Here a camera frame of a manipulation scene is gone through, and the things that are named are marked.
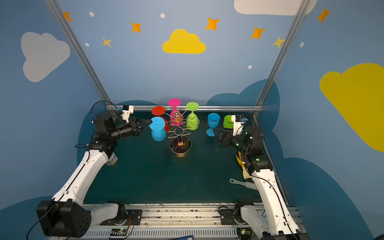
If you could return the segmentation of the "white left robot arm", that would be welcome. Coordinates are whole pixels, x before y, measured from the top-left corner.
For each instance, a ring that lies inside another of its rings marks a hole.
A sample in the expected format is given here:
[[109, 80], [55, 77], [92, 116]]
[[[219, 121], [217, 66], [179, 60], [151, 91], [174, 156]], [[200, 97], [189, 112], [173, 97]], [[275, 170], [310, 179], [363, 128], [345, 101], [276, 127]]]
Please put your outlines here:
[[82, 161], [52, 199], [41, 201], [37, 206], [38, 224], [45, 236], [81, 238], [91, 226], [126, 218], [121, 203], [106, 203], [86, 210], [83, 207], [85, 196], [101, 168], [117, 162], [118, 140], [139, 136], [151, 123], [152, 120], [130, 117], [127, 112], [122, 116], [103, 112], [93, 119], [95, 135]]

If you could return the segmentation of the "blue wine glass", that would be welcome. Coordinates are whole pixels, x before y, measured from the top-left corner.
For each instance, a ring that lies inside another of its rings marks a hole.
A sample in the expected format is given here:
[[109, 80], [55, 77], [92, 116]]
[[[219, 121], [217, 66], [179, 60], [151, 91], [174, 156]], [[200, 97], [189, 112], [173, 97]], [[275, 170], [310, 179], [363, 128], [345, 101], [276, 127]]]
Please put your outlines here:
[[151, 134], [153, 140], [156, 142], [161, 142], [166, 138], [166, 123], [161, 117], [153, 117], [152, 123], [150, 124]]
[[221, 117], [217, 113], [208, 114], [207, 123], [208, 123], [209, 129], [206, 131], [206, 133], [209, 137], [215, 136], [214, 128], [216, 128], [219, 125], [220, 119]]

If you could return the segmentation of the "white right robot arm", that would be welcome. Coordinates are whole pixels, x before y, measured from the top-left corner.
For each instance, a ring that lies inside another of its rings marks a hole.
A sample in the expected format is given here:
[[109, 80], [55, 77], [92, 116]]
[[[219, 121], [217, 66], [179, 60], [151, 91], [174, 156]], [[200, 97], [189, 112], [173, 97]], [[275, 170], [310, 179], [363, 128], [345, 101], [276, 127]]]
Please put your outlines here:
[[236, 149], [237, 157], [258, 189], [267, 214], [264, 217], [253, 204], [239, 202], [235, 207], [237, 220], [249, 225], [260, 240], [308, 240], [309, 235], [302, 233], [289, 213], [273, 165], [263, 152], [262, 130], [249, 126], [244, 136], [235, 136], [229, 130], [215, 129], [214, 133], [220, 144]]

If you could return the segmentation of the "red wine glass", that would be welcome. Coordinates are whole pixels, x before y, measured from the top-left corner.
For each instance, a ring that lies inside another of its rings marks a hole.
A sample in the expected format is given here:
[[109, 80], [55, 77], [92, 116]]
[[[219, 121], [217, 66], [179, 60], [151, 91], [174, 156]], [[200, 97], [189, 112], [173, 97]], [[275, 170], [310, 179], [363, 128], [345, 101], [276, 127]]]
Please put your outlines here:
[[169, 131], [169, 123], [168, 121], [163, 117], [163, 115], [166, 113], [166, 109], [162, 106], [156, 106], [154, 107], [152, 110], [151, 110], [151, 113], [156, 116], [156, 117], [160, 117], [164, 120], [165, 122], [165, 130], [166, 130], [166, 133], [168, 133]]

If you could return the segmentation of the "green wine glass back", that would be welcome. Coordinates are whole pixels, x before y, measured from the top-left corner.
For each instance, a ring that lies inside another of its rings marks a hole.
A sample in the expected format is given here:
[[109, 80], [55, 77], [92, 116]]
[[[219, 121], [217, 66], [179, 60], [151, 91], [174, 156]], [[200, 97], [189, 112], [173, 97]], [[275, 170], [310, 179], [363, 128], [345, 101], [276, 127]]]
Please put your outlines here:
[[199, 104], [195, 102], [189, 102], [187, 105], [187, 110], [191, 113], [187, 116], [187, 128], [191, 131], [196, 130], [199, 127], [200, 120], [198, 116], [195, 114], [195, 111], [199, 109]]

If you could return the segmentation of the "green wine glass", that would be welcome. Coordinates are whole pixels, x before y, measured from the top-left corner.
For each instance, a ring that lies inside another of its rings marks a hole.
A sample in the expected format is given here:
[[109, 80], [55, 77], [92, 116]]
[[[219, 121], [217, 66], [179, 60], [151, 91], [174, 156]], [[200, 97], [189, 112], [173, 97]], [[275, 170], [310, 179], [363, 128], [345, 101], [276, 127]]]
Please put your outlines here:
[[191, 131], [196, 130], [199, 127], [200, 120], [198, 116], [195, 114], [195, 111], [199, 109], [199, 104], [195, 102], [189, 102], [187, 105], [187, 110], [191, 113], [187, 116], [187, 128]]
[[232, 115], [226, 115], [224, 117], [223, 127], [225, 129], [233, 129], [234, 128], [234, 122], [232, 120]]

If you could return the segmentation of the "green wine glass front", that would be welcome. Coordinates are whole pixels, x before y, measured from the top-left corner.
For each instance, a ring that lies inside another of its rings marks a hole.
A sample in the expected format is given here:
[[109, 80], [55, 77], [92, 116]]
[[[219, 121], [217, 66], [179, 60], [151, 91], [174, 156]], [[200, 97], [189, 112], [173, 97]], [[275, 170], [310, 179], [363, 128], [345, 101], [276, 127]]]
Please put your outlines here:
[[226, 115], [224, 117], [223, 127], [225, 129], [233, 129], [234, 128], [234, 122], [232, 120], [232, 115]]

